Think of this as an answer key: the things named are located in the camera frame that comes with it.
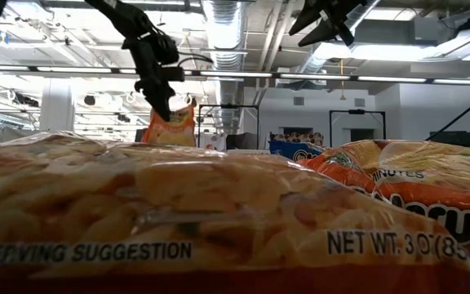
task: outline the ceiling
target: ceiling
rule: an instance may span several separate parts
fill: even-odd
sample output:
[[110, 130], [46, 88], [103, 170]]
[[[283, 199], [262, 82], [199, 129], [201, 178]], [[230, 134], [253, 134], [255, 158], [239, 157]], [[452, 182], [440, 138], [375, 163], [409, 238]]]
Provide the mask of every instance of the ceiling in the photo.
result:
[[[245, 1], [245, 59], [243, 69], [247, 71], [259, 70], [261, 53], [267, 37], [269, 20], [272, 19], [273, 7], [279, 0]], [[201, 13], [174, 12], [175, 7], [180, 7], [182, 1], [154, 1], [138, 0], [128, 1], [144, 9], [157, 9], [146, 11], [150, 20], [173, 37], [180, 51], [207, 55], [209, 48], [206, 31], [205, 17]], [[192, 4], [198, 4], [198, 0], [191, 0]], [[286, 32], [295, 21], [304, 1], [292, 0], [293, 17], [279, 21], [286, 22]], [[200, 7], [193, 5], [193, 11]], [[375, 20], [395, 20], [407, 23], [418, 12], [420, 16], [436, 19], [462, 14], [470, 11], [470, 1], [417, 1], [417, 0], [385, 0], [368, 15], [366, 22], [371, 24]], [[271, 62], [271, 70], [279, 68], [292, 68], [302, 64], [311, 50], [311, 47], [299, 48], [297, 43], [314, 26], [311, 25], [295, 36], [284, 33], [283, 36], [274, 36], [281, 39], [279, 51]], [[0, 64], [9, 65], [58, 65], [79, 67], [124, 67], [132, 68], [134, 63], [128, 51], [121, 50], [123, 36], [111, 25], [109, 20], [97, 10], [89, 9], [83, 1], [73, 0], [44, 0], [44, 1], [20, 1], [5, 9], [0, 19]], [[186, 69], [210, 69], [211, 66], [202, 61], [186, 62]], [[434, 63], [434, 69], [440, 69], [449, 77], [465, 78], [470, 74], [470, 62], [448, 61]], [[326, 62], [323, 69], [329, 74], [365, 74], [365, 75], [398, 75], [418, 76], [426, 74], [426, 69], [415, 70], [415, 62], [360, 60], [345, 58], [342, 64], [339, 62]], [[26, 105], [13, 104], [9, 99], [8, 90], [13, 90], [41, 103], [42, 77], [37, 76], [11, 76], [0, 75], [0, 109], [34, 109]], [[77, 100], [77, 111], [125, 111], [149, 113], [150, 106], [141, 94], [132, 92], [134, 79], [125, 78], [74, 78], [83, 91]], [[247, 87], [255, 85], [255, 81], [246, 80]], [[212, 81], [187, 81], [184, 83], [172, 83], [171, 86], [178, 96], [171, 102], [172, 107], [178, 108], [184, 104], [184, 98], [188, 95], [197, 98], [199, 103], [214, 104], [215, 84]], [[339, 88], [340, 82], [328, 82], [326, 88]], [[372, 93], [378, 90], [375, 83], [348, 82], [346, 88], [366, 89]], [[119, 105], [88, 106], [84, 103], [86, 95], [102, 95], [109, 93], [118, 100]], [[12, 114], [15, 119], [29, 122], [37, 126], [38, 114]], [[137, 127], [146, 125], [149, 115], [135, 116], [131, 123], [119, 122], [113, 115], [108, 116], [81, 116], [76, 117], [76, 130], [85, 135], [102, 136], [103, 132], [97, 130], [99, 125], [117, 125], [112, 133], [106, 133], [107, 138], [115, 140], [132, 140]], [[213, 121], [206, 120], [206, 126]]]

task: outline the black metal stand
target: black metal stand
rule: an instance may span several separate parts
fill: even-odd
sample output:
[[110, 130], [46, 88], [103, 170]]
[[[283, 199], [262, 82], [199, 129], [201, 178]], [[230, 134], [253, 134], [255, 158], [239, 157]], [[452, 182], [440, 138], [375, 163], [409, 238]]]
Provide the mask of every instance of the black metal stand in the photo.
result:
[[382, 128], [384, 130], [384, 140], [387, 139], [387, 132], [385, 127], [385, 111], [367, 111], [363, 109], [350, 109], [350, 110], [330, 110], [330, 147], [333, 147], [333, 113], [342, 114], [381, 114], [382, 115]]
[[252, 108], [257, 110], [257, 149], [259, 149], [259, 141], [260, 141], [260, 111], [259, 106], [257, 105], [199, 105], [199, 115], [197, 117], [197, 132], [198, 132], [198, 142], [197, 145], [201, 146], [201, 112], [203, 107], [220, 107], [221, 109], [244, 109], [244, 108]]

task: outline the white column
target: white column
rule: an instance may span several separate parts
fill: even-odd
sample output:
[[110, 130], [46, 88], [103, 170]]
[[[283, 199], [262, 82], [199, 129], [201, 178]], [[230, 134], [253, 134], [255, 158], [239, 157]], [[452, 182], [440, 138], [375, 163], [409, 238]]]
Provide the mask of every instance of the white column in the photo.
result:
[[42, 90], [41, 131], [73, 131], [75, 99], [73, 81], [67, 78], [45, 78]]

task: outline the silver ventilation duct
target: silver ventilation duct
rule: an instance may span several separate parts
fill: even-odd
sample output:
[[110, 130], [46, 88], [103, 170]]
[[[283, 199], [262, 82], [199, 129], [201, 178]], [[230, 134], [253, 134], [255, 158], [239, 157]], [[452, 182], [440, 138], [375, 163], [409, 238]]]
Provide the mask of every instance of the silver ventilation duct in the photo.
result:
[[[348, 20], [345, 24], [354, 34], [358, 25], [366, 18], [366, 16], [375, 8], [381, 0], [369, 0], [366, 6], [359, 5], [348, 13]], [[318, 56], [317, 50], [323, 50], [321, 46], [315, 46], [309, 52], [301, 66], [297, 69], [299, 74], [316, 74], [326, 63], [326, 60]]]
[[[210, 48], [222, 50], [240, 50], [243, 47], [243, 16], [245, 4], [239, 1], [210, 0], [203, 1], [206, 15], [207, 35]], [[242, 55], [238, 53], [211, 53], [215, 70], [242, 70]], [[218, 104], [242, 105], [244, 101], [243, 83], [222, 80], [216, 82], [215, 95]], [[218, 114], [217, 127], [225, 133], [237, 132], [239, 109], [221, 110]]]

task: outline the snack packaging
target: snack packaging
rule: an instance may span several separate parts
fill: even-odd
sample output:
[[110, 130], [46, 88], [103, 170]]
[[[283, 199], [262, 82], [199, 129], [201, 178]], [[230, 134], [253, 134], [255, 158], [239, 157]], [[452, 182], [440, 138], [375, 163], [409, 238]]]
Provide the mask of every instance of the snack packaging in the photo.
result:
[[150, 125], [143, 136], [143, 143], [195, 146], [192, 105], [172, 112], [169, 122], [165, 122], [156, 111], [153, 111], [151, 116]]
[[0, 292], [465, 293], [470, 254], [275, 155], [39, 134], [0, 145], [5, 278]]
[[[339, 154], [346, 160], [332, 160]], [[470, 252], [470, 149], [434, 142], [360, 141], [304, 165], [374, 198], [436, 219]]]
[[311, 143], [292, 143], [281, 140], [269, 141], [269, 151], [272, 154], [282, 155], [298, 162], [300, 160], [312, 159], [324, 152], [322, 147]]

